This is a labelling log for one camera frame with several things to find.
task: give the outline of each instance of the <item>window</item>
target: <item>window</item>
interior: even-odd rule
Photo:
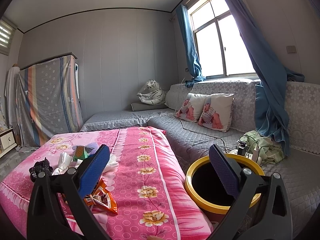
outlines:
[[[0,20],[0,53],[9,55],[15,28],[5,19]]]
[[[188,13],[204,76],[256,75],[225,0],[199,0]]]

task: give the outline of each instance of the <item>wall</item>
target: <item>wall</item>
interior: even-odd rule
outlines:
[[[0,96],[2,99],[2,107],[4,111],[4,116],[7,118],[6,113],[6,99],[4,97],[5,82],[7,78],[7,73],[14,63],[18,62],[18,55],[20,50],[20,45],[22,41],[23,33],[16,30],[12,39],[11,48],[9,55],[4,55],[0,53]]]
[[[24,34],[19,65],[73,52],[79,64],[83,118],[128,109],[148,79],[169,90],[178,82],[171,14],[140,9],[84,12]]]
[[[303,73],[305,82],[320,84],[320,19],[308,0],[244,0],[263,35],[289,69]],[[174,21],[179,80],[185,73],[179,23]],[[286,46],[295,45],[296,54],[288,54]]]

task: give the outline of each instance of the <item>zebra blind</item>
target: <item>zebra blind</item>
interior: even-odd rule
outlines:
[[[9,55],[15,28],[7,21],[0,20],[0,53]]]

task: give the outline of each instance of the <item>baby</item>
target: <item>baby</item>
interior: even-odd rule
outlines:
[[[178,118],[180,118],[181,114],[186,114],[186,118],[189,120],[194,120],[195,118],[193,117],[193,107],[190,103],[190,98],[186,98],[186,100],[184,100],[181,108],[179,109],[179,111],[177,112],[176,116]]]
[[[210,103],[205,103],[203,107],[203,112],[200,116],[198,124],[203,126],[203,123],[212,123],[212,128],[223,129],[221,124],[219,114],[210,106]]]

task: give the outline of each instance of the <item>orange snack bag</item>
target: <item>orange snack bag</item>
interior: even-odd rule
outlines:
[[[88,206],[96,205],[101,209],[118,214],[117,203],[106,187],[107,185],[100,179],[93,192],[84,197],[84,201]]]

